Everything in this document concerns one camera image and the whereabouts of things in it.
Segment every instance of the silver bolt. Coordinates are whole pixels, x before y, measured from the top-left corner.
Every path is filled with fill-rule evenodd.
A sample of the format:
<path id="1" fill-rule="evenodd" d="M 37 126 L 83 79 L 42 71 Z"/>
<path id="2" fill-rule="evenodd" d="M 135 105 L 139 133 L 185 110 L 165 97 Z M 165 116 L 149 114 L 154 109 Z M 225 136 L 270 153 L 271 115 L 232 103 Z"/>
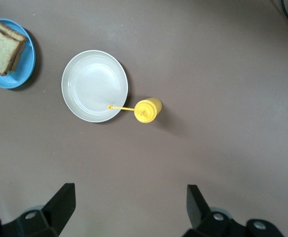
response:
<path id="1" fill-rule="evenodd" d="M 213 217 L 214 217 L 214 219 L 216 219 L 217 221 L 222 221 L 222 220 L 224 220 L 224 217 L 223 217 L 221 214 L 219 214 L 219 213 L 215 213 L 215 214 L 213 215 Z"/>
<path id="2" fill-rule="evenodd" d="M 260 230 L 265 230 L 266 229 L 266 226 L 264 225 L 264 223 L 260 222 L 260 221 L 255 221 L 253 223 L 253 225 L 257 228 L 257 229 L 260 229 Z"/>
<path id="3" fill-rule="evenodd" d="M 36 216 L 36 211 L 30 212 L 28 215 L 26 215 L 25 219 L 29 220 Z"/>

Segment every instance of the white plate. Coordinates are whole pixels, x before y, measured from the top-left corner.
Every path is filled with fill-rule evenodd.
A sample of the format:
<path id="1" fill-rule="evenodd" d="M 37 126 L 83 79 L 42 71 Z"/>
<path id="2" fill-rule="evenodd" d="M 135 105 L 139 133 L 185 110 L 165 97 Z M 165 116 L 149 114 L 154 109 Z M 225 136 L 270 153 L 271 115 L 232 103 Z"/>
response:
<path id="1" fill-rule="evenodd" d="M 128 81 L 121 64 L 110 54 L 89 50 L 76 55 L 65 67 L 62 94 L 69 109 L 89 122 L 104 122 L 120 110 L 128 94 Z"/>

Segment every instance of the yellow bottle cap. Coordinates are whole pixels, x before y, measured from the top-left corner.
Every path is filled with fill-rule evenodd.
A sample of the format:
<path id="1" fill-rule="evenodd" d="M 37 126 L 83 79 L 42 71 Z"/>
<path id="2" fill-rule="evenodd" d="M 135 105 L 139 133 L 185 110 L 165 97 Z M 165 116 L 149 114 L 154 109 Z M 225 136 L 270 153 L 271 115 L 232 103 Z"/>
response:
<path id="1" fill-rule="evenodd" d="M 162 109 L 162 103 L 157 98 L 148 98 L 138 102 L 134 108 L 134 115 L 143 123 L 152 122 Z"/>

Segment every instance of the gray table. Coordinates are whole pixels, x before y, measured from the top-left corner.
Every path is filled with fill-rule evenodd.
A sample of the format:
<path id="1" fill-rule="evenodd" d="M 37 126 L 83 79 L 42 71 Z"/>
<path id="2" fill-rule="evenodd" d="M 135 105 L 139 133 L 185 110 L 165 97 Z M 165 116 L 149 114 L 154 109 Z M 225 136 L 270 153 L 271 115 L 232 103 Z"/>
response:
<path id="1" fill-rule="evenodd" d="M 241 224 L 288 237 L 288 21 L 265 0 L 0 0 L 35 41 L 31 78 L 0 88 L 0 218 L 76 184 L 62 236 L 180 237 L 187 184 Z M 78 53 L 123 65 L 126 105 L 156 96 L 157 121 L 131 112 L 95 124 L 66 106 Z"/>

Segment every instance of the sandwich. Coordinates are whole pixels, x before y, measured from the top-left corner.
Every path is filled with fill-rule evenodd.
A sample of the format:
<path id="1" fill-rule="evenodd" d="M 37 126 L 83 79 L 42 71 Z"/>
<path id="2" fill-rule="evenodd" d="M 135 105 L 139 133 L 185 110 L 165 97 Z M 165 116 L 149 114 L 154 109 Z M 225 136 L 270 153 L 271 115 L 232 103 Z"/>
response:
<path id="1" fill-rule="evenodd" d="M 0 22 L 0 75 L 17 68 L 27 38 Z"/>

